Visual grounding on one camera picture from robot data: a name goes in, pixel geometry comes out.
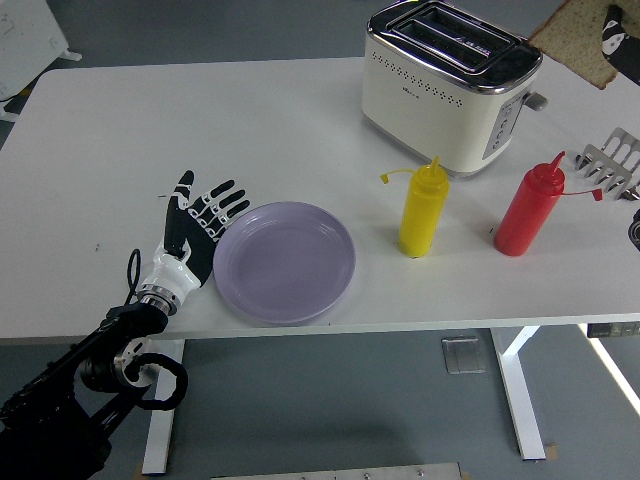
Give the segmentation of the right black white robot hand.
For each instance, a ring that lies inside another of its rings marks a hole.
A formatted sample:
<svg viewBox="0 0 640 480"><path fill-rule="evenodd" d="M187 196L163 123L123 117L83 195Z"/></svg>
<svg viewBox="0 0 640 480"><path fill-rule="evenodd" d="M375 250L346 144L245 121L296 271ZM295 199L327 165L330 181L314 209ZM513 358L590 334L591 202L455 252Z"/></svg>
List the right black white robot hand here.
<svg viewBox="0 0 640 480"><path fill-rule="evenodd" d="M639 84L639 38L622 26L623 10L610 4L601 31L601 52L605 60L627 79Z"/></svg>

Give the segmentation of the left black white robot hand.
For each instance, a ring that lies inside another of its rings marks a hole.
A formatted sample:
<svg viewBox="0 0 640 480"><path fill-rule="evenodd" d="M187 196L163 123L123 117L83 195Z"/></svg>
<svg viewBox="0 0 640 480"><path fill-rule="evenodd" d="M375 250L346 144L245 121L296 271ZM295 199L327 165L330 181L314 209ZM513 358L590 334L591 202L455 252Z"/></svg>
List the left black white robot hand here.
<svg viewBox="0 0 640 480"><path fill-rule="evenodd" d="M206 283L220 238L250 206L246 192L232 179L196 197L191 196L193 183L194 173L188 170L169 197L163 238L154 253L152 273L142 282L141 296L156 293L182 304Z"/></svg>

